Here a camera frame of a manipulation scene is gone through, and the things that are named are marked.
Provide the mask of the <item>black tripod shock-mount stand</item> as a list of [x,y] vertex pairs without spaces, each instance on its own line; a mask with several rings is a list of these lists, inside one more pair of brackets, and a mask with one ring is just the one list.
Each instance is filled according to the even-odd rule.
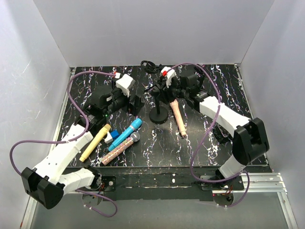
[[[161,65],[161,64],[156,65],[155,63],[153,63],[151,61],[143,60],[143,61],[141,61],[141,67],[143,67],[144,71],[148,74],[159,74],[159,79],[157,80],[157,83],[165,82],[165,79],[162,79],[160,76],[161,69],[164,67],[163,65]],[[152,94],[153,86],[145,89],[144,92],[149,92],[151,95],[156,95],[156,94]]]

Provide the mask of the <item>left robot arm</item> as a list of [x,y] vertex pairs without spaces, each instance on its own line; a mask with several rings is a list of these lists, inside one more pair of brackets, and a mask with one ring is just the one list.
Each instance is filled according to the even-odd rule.
[[107,117],[125,108],[136,116],[144,103],[140,95],[130,95],[128,89],[101,86],[93,91],[89,102],[55,148],[34,168],[26,167],[21,178],[25,192],[46,209],[55,207],[64,195],[82,187],[96,191],[102,185],[102,175],[86,166],[76,172],[63,174],[71,160],[82,151],[86,160],[104,137],[109,137],[111,126]]

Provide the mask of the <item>pink microphone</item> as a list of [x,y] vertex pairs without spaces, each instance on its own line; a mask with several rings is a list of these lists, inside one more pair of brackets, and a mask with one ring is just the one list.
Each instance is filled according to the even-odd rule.
[[182,116],[181,116],[181,113],[180,113],[178,101],[175,99],[174,101],[170,102],[170,107],[173,111],[173,114],[174,114],[174,117],[175,117],[175,120],[176,120],[176,123],[177,123],[177,126],[178,126],[178,129],[179,129],[179,132],[180,132],[181,136],[183,138],[186,138],[187,133],[186,133],[184,122],[183,122],[183,119],[182,119]]

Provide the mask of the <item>glitter rhinestone microphone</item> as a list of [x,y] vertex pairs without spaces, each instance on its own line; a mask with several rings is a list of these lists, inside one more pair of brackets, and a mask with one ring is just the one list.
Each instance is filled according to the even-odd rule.
[[106,166],[112,160],[114,160],[119,154],[124,152],[128,147],[130,147],[133,143],[136,143],[140,140],[140,134],[137,132],[132,133],[128,138],[126,138],[123,142],[121,142],[117,147],[115,147],[112,151],[106,154],[102,159],[101,163]]

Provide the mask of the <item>cyan blue microphone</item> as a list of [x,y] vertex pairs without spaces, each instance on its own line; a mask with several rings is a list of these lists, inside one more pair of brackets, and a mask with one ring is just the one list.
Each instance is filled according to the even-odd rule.
[[117,139],[109,146],[108,151],[112,151],[120,143],[122,143],[126,138],[128,138],[134,131],[136,131],[142,125],[142,119],[135,119],[124,132],[122,132]]

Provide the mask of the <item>cream yellow microphone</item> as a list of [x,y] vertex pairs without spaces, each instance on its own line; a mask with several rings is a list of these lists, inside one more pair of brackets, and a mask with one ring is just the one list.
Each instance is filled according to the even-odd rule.
[[82,155],[80,156],[79,160],[81,162],[84,162],[89,155],[92,153],[92,151],[95,149],[95,147],[99,144],[99,142],[107,135],[107,133],[110,131],[111,126],[109,124],[106,124],[93,138],[93,140],[90,142],[90,144],[87,146],[87,148],[84,150]]

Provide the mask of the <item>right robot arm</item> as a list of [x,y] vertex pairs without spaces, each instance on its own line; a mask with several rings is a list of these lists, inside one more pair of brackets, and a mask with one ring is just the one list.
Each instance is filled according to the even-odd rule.
[[264,123],[261,119],[250,119],[226,106],[220,100],[220,95],[211,96],[201,89],[202,82],[195,74],[177,78],[171,67],[164,67],[160,71],[160,78],[152,87],[151,94],[155,97],[156,107],[150,112],[150,119],[154,123],[164,123],[168,111],[159,106],[159,102],[169,104],[176,119],[182,137],[186,137],[178,98],[185,99],[188,105],[197,112],[213,119],[208,136],[212,129],[219,134],[219,141],[232,141],[232,155],[217,169],[214,179],[207,183],[216,183],[220,189],[228,189],[237,177],[250,163],[266,153],[269,142]]

